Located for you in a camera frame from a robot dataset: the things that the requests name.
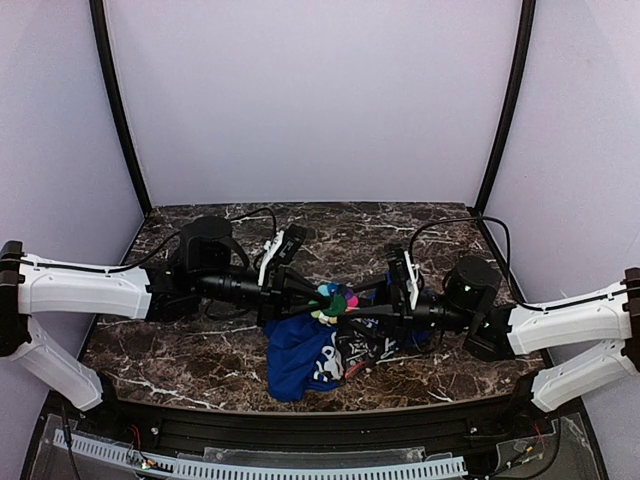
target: white wall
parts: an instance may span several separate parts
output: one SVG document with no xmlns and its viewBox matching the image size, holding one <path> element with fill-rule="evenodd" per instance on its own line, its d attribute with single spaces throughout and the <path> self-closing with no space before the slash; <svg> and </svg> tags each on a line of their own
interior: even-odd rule
<svg viewBox="0 0 640 480">
<path fill-rule="evenodd" d="M 638 2 L 537 4 L 487 210 L 513 230 L 513 269 L 530 301 L 593 291 L 640 266 L 639 24 Z M 637 378 L 585 396 L 612 479 L 638 477 L 639 398 Z"/>
<path fill-rule="evenodd" d="M 118 262 L 142 221 L 98 63 L 85 0 L 0 2 L 0 244 Z M 77 353 L 89 320 L 42 315 Z M 19 478 L 47 389 L 0 362 L 0 479 Z"/>
<path fill-rule="evenodd" d="M 155 205 L 475 201 L 520 2 L 106 4 Z"/>
</svg>

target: brown marble surface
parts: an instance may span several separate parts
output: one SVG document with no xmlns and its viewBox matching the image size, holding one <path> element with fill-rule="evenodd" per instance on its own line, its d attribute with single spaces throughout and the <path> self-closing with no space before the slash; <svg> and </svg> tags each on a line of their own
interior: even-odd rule
<svg viewBox="0 0 640 480">
<path fill-rule="evenodd" d="M 262 205 L 199 205 L 156 208 L 135 241 L 129 261 L 201 215 L 238 216 Z M 308 228 L 293 266 L 314 283 L 359 283 L 386 269 L 383 246 L 404 245 L 420 225 L 465 217 L 452 203 L 270 204 L 279 227 Z M 234 238 L 250 257 L 270 234 L 268 216 L 234 222 Z M 173 240 L 162 255 L 177 245 Z M 495 260 L 471 223 L 436 227 L 416 242 L 415 258 L 426 284 L 436 291 L 457 258 L 468 253 Z M 503 287 L 499 302 L 509 301 Z M 201 305 L 204 312 L 205 302 Z M 212 311 L 228 313 L 224 304 Z M 538 354 L 483 363 L 462 349 L 463 336 L 447 335 L 437 352 L 402 352 L 327 393 L 307 392 L 297 403 L 280 403 L 267 392 L 267 339 L 248 314 L 210 320 L 203 313 L 171 323 L 145 323 L 102 316 L 84 363 L 105 372 L 122 399 L 165 406 L 226 411 L 318 412 L 399 408 L 465 401 L 509 393 L 516 379 L 538 368 Z"/>
</svg>

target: marble tabletop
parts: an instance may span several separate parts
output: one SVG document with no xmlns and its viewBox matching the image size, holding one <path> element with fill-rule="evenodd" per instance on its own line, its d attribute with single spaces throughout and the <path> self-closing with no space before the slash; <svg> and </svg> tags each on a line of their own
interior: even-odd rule
<svg viewBox="0 0 640 480">
<path fill-rule="evenodd" d="M 466 217 L 455 203 L 284 203 L 160 207 L 154 209 L 134 242 L 128 261 L 201 215 L 239 216 L 260 206 L 275 211 L 279 228 L 296 223 L 308 229 L 293 267 L 316 284 L 359 283 L 386 270 L 383 247 L 407 244 L 420 225 Z M 271 232 L 270 217 L 234 222 L 234 238 L 250 257 Z M 177 246 L 167 244 L 165 258 Z M 426 284 L 439 291 L 442 277 L 466 254 L 494 265 L 488 246 L 471 223 L 443 225 L 416 242 L 415 258 Z M 498 303 L 510 300 L 504 282 Z M 544 368 L 539 354 L 484 363 L 462 349 L 464 337 L 447 334 L 430 355 L 405 351 L 331 392 L 307 392 L 297 403 L 280 403 L 267 391 L 267 339 L 250 313 L 233 320 L 197 315 L 170 323 L 146 323 L 101 316 L 83 362 L 114 382 L 123 400 L 154 405 L 242 412 L 336 412 L 401 408 L 475 400 L 510 393 L 521 375 Z M 219 315 L 231 307 L 215 303 Z"/>
</svg>

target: white perforated strip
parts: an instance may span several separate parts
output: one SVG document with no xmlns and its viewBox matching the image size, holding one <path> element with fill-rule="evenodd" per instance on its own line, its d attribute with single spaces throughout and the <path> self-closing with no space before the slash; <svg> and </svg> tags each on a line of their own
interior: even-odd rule
<svg viewBox="0 0 640 480">
<path fill-rule="evenodd" d="M 56 430 L 53 444 L 60 448 L 67 448 L 62 430 Z M 128 448 L 126 447 L 73 434 L 72 448 L 76 455 L 132 468 L 127 462 Z M 437 480 L 459 478 L 468 473 L 462 457 L 387 467 L 286 469 L 221 465 L 146 452 L 144 455 L 166 470 L 154 469 L 154 475 L 185 480 Z"/>
</svg>

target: black pole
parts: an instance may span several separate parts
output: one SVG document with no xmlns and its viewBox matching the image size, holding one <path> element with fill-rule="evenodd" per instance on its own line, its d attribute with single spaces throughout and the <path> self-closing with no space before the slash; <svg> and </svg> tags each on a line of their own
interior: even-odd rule
<svg viewBox="0 0 640 480">
<path fill-rule="evenodd" d="M 89 0 L 89 5 L 91 7 L 91 19 L 93 20 L 93 31 L 96 36 L 96 47 L 98 48 L 100 66 L 102 67 L 104 86 L 107 90 L 107 96 L 109 97 L 113 122 L 118 132 L 120 146 L 124 160 L 127 163 L 131 181 L 133 182 L 133 188 L 138 197 L 138 203 L 144 215 L 147 215 L 151 211 L 151 200 L 149 199 L 149 193 L 142 178 L 142 171 L 140 170 L 140 164 L 136 157 L 136 151 L 133 147 L 133 141 L 131 140 L 131 132 L 129 131 L 129 124 L 127 123 L 124 106 L 122 105 L 122 97 L 120 96 L 120 88 L 118 87 L 116 69 L 111 53 L 111 45 L 109 44 L 109 32 L 107 30 L 107 19 L 104 15 L 104 4 L 102 0 Z"/>
<path fill-rule="evenodd" d="M 518 93 L 520 92 L 520 84 L 524 74 L 524 66 L 527 61 L 527 51 L 529 50 L 529 40 L 531 39 L 531 29 L 533 27 L 533 14 L 536 9 L 536 0 L 522 0 L 522 10 L 520 11 L 520 24 L 518 26 L 518 36 L 516 39 L 516 48 L 513 53 L 513 62 L 511 63 L 511 74 L 509 75 L 509 83 L 504 96 L 504 104 L 502 105 L 502 113 L 496 130 L 496 137 L 493 140 L 491 155 L 487 169 L 484 172 L 482 186 L 478 193 L 475 210 L 483 213 L 487 208 L 493 184 L 498 175 L 502 154 L 509 136 L 511 121 L 516 110 L 518 101 Z"/>
</svg>

